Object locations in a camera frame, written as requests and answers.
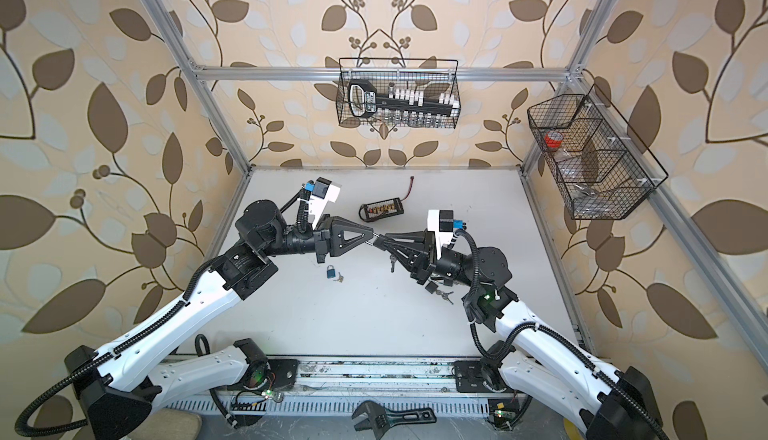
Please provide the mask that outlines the black padlock with ring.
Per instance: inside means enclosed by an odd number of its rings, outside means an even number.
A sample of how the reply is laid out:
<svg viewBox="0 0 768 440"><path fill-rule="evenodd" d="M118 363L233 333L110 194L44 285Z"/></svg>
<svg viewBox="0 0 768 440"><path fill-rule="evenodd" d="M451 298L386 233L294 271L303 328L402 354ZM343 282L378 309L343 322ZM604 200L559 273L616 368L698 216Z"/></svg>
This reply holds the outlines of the black padlock with ring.
<svg viewBox="0 0 768 440"><path fill-rule="evenodd" d="M386 252L389 255L390 272L394 273L398 262L396 249L392 246L392 241L386 235L376 235L373 246Z"/></svg>

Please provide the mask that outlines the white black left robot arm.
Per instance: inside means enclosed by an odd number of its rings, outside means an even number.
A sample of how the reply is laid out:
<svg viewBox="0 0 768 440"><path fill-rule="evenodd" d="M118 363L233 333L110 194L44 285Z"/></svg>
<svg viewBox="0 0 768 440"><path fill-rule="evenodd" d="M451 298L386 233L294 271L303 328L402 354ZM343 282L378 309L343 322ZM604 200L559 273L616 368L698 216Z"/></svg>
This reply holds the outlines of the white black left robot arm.
<svg viewBox="0 0 768 440"><path fill-rule="evenodd" d="M324 214L309 224L310 200L303 200L294 225L277 204L248 205L235 227L239 240L225 253L204 262L173 302L123 337L67 358L69 375L34 399L18 416L22 437L46 437L90 427L97 439L121 439L160 409L173 388L192 383L189 374L163 374L158 366L183 340L207 322L247 299L278 270L279 255L312 253L318 262L338 257L372 240L374 231L339 216ZM35 427L31 417L64 388L74 388L84 419Z"/></svg>

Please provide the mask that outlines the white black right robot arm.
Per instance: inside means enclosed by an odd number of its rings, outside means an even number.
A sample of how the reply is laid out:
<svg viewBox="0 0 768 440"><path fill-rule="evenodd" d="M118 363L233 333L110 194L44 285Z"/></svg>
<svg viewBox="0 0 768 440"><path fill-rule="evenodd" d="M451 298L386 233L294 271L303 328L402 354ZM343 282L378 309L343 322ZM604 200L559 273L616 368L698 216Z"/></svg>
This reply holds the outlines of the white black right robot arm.
<svg viewBox="0 0 768 440"><path fill-rule="evenodd" d="M504 386L559 413L588 439L664 439L653 388L634 367L620 370L570 341L506 287L508 261L495 247L480 247L464 229L467 254L442 245L429 231L376 235L417 280L452 280L468 286L462 306L473 342Z"/></svg>

